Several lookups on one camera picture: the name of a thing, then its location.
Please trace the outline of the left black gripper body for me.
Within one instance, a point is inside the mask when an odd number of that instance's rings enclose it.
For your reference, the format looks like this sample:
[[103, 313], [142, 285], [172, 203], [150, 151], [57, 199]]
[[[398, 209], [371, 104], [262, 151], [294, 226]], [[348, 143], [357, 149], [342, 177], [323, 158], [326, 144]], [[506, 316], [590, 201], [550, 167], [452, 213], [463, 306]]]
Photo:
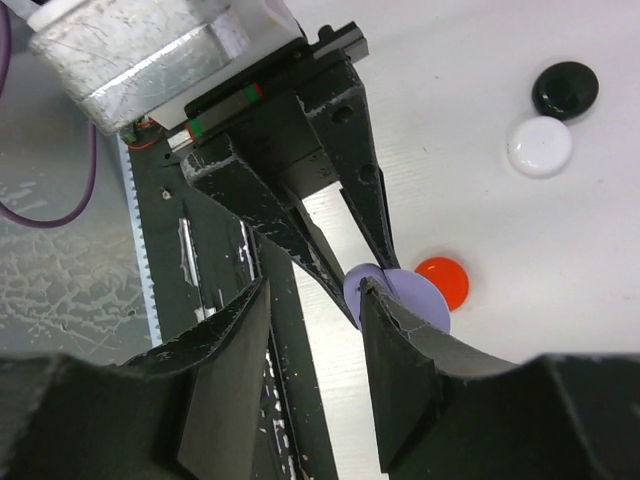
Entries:
[[318, 41], [297, 38], [187, 103], [187, 119], [169, 131], [169, 148], [183, 159], [218, 133], [228, 132], [251, 166], [296, 195], [312, 195], [339, 180], [306, 119], [296, 89], [320, 75], [319, 61], [341, 51], [356, 62], [368, 55], [355, 22], [325, 25]]

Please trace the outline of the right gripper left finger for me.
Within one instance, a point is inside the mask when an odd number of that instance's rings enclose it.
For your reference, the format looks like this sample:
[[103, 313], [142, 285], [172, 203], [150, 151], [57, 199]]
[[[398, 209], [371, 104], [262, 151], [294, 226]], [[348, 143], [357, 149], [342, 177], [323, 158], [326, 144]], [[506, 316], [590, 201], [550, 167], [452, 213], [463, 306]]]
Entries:
[[121, 366], [66, 354], [1, 360], [5, 479], [247, 479], [252, 473], [270, 288]]

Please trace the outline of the purple earbud case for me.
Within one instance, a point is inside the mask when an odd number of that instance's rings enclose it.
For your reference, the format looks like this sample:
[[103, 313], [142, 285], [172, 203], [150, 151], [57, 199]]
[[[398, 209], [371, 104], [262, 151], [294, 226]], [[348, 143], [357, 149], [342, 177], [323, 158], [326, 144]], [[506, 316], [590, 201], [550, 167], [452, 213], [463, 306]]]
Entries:
[[386, 288], [411, 313], [444, 333], [451, 330], [449, 307], [440, 290], [421, 275], [404, 269], [383, 269], [375, 264], [360, 264], [344, 278], [343, 296], [355, 328], [362, 330], [361, 281], [373, 278]]

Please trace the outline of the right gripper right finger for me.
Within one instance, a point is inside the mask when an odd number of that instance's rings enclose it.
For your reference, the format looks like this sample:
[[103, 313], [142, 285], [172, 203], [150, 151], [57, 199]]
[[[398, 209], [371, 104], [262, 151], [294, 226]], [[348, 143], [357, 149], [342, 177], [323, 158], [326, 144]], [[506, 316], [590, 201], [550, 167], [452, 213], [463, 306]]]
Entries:
[[639, 358], [544, 354], [513, 364], [362, 284], [381, 470], [392, 479], [635, 479]]

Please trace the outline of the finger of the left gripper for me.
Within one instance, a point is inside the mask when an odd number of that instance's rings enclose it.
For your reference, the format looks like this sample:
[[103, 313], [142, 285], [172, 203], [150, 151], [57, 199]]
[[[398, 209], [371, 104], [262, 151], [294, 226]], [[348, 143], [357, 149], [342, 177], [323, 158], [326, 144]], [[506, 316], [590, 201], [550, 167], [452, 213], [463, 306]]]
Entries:
[[326, 237], [302, 203], [287, 190], [269, 185], [244, 159], [189, 154], [182, 161], [187, 183], [277, 246], [325, 290], [354, 323], [344, 293], [344, 272]]
[[299, 101], [375, 260], [383, 268], [397, 268], [364, 84], [352, 65], [336, 64], [301, 86]]

